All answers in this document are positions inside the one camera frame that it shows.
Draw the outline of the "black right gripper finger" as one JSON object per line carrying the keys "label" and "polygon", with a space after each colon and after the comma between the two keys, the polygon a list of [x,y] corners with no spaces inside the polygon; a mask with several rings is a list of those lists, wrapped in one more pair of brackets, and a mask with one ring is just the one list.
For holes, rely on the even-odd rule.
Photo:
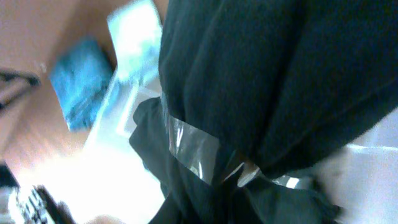
{"label": "black right gripper finger", "polygon": [[75,224],[74,219],[49,194],[43,185],[12,187],[9,197],[11,223]]}

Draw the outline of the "dark teal garment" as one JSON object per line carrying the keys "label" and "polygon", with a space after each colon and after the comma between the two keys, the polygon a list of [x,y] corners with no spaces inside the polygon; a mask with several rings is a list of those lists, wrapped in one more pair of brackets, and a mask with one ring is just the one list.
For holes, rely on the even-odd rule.
{"label": "dark teal garment", "polygon": [[92,126],[112,76],[109,58],[95,39],[81,39],[59,56],[49,80],[70,131]]}

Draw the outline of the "black garment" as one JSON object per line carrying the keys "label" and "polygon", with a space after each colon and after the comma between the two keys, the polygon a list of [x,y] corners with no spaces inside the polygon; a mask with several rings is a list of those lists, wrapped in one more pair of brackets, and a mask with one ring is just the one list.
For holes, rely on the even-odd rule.
{"label": "black garment", "polygon": [[397,107],[397,2],[170,1],[162,93],[130,145],[162,186],[152,223],[335,223],[310,167]]}

